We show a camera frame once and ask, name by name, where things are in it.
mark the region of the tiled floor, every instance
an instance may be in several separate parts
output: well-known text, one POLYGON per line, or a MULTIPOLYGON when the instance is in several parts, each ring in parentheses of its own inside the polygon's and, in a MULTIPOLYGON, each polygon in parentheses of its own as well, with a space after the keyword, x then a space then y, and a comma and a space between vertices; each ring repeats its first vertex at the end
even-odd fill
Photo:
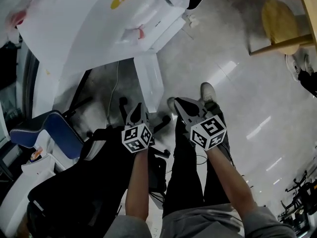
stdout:
MULTIPOLYGON (((307 31, 305 17, 300 16, 304 14, 301 2, 284 1, 298 15, 302 31, 307 31)), ((158 54, 165 86, 158 116, 169 113, 167 98, 198 99, 200 84, 210 82, 225 116, 237 170, 253 186, 257 203, 279 214, 280 200, 288 197, 285 188, 313 159, 317 99, 292 79, 279 52, 248 55, 249 48, 256 50, 269 44, 261 21, 263 3, 264 0, 203 0, 191 12, 199 25, 190 28, 186 24, 158 54)), ((316 51, 310 48, 307 52, 317 70, 316 51)), ((116 64, 109 64, 93 70, 85 93, 93 93, 95 103, 82 111, 81 126, 91 130, 104 126, 115 69, 116 64)), ((132 105, 142 101, 132 60, 120 62, 111 123, 122 123, 118 99, 123 95, 132 105)), ((172 152, 174 124, 164 128, 158 139, 172 152)), ((167 162, 171 168, 173 157, 167 162)), ((198 166, 198 172, 204 184, 206 165, 198 166)), ((151 208, 149 221, 155 234, 161 212, 155 206, 151 208)))

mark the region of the white plastic bag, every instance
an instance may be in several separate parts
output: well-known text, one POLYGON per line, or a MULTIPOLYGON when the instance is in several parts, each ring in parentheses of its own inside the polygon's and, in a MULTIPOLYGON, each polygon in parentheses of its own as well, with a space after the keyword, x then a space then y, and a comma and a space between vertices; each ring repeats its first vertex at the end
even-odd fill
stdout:
POLYGON ((0 0, 0 48, 11 41, 19 42, 16 29, 27 15, 27 9, 34 0, 0 0))

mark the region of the white box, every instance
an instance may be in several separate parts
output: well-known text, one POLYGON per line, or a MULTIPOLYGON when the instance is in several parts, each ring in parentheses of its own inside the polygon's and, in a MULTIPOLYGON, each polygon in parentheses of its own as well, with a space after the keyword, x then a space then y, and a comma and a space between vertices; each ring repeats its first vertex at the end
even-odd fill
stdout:
POLYGON ((214 116, 192 126, 190 140, 207 151, 222 143, 226 132, 227 128, 219 116, 214 116))
POLYGON ((126 129, 122 132, 122 144, 131 152, 136 153, 147 149, 152 134, 145 123, 126 129))

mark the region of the wooden stool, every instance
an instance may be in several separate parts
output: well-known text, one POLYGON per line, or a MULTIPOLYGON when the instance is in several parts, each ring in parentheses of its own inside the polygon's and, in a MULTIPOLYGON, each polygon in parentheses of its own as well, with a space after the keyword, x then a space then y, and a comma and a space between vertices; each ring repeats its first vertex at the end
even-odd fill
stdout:
MULTIPOLYGON (((266 36, 272 44, 280 43, 299 37, 297 22, 293 12, 283 2, 267 0, 262 9, 262 22, 266 36)), ((281 48, 279 51, 285 55, 293 55, 299 44, 281 48)))
POLYGON ((257 55, 269 51, 279 50, 283 54, 294 54, 299 47, 315 45, 317 48, 317 0, 301 0, 310 23, 312 34, 299 36, 297 23, 292 11, 288 6, 278 0, 268 0, 262 10, 262 20, 265 33, 271 40, 271 45, 250 52, 257 55))

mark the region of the sneaker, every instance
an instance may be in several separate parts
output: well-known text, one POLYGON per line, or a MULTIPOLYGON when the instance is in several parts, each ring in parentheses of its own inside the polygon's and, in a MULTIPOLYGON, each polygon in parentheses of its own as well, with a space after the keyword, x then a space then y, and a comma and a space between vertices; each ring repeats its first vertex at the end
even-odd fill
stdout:
POLYGON ((309 55, 306 54, 304 57, 304 63, 305 63, 305 70, 309 73, 309 75, 311 76, 314 73, 314 69, 312 67, 312 64, 309 60, 309 55))
POLYGON ((171 112, 176 116, 177 112, 176 112, 176 109, 175 109, 174 101, 175 101, 174 97, 168 98, 167 105, 168 105, 169 109, 171 110, 171 112))
POLYGON ((293 79, 295 81, 299 81, 298 75, 302 69, 299 67, 294 57, 291 55, 285 55, 285 62, 286 62, 286 67, 291 72, 293 79))
POLYGON ((201 86, 200 86, 200 94, 201 94, 202 100, 205 103, 217 102, 217 100, 216 100, 216 91, 214 90, 213 86, 210 85, 207 82, 201 84, 201 86))

